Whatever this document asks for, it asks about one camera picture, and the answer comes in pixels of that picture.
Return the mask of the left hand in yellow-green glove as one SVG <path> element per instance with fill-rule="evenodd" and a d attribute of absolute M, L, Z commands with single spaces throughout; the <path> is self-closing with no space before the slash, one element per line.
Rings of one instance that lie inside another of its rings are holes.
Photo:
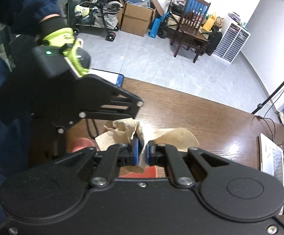
<path fill-rule="evenodd" d="M 91 57 L 83 49 L 83 40 L 77 38 L 72 28 L 61 28 L 39 39 L 46 47 L 46 56 L 60 55 L 65 59 L 77 77 L 89 74 Z"/>

